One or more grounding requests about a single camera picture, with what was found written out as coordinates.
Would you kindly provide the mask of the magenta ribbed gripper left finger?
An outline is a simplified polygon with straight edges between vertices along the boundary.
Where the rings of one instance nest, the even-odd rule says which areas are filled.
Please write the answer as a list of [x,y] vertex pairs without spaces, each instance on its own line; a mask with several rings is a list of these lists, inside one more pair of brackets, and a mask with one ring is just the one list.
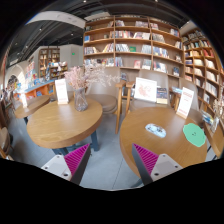
[[42,169],[79,185],[91,154],[90,145],[75,149],[67,155],[55,155]]

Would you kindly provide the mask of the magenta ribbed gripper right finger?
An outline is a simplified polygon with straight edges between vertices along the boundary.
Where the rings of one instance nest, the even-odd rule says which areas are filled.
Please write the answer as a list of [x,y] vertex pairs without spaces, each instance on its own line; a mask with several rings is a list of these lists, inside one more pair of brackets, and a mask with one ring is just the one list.
[[137,144],[132,144],[132,155],[144,185],[182,169],[169,155],[158,155]]

